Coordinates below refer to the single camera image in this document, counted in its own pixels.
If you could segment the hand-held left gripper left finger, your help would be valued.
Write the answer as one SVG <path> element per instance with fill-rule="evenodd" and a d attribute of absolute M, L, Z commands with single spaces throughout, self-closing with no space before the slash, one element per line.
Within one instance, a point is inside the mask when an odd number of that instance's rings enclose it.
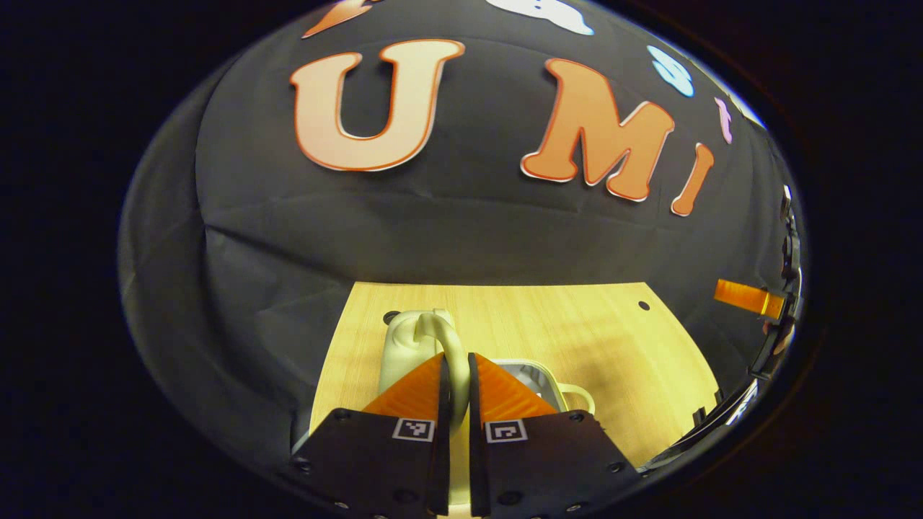
<path fill-rule="evenodd" d="M 445 515 L 451 408 L 437 354 L 363 409 L 330 411 L 291 454 L 291 483 L 339 517 Z"/>

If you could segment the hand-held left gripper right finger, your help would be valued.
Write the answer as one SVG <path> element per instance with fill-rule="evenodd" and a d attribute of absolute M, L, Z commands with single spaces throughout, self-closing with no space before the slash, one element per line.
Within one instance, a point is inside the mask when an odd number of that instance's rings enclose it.
<path fill-rule="evenodd" d="M 558 412 L 493 361 L 469 355 L 475 517 L 591 517 L 639 483 L 584 409 Z"/>

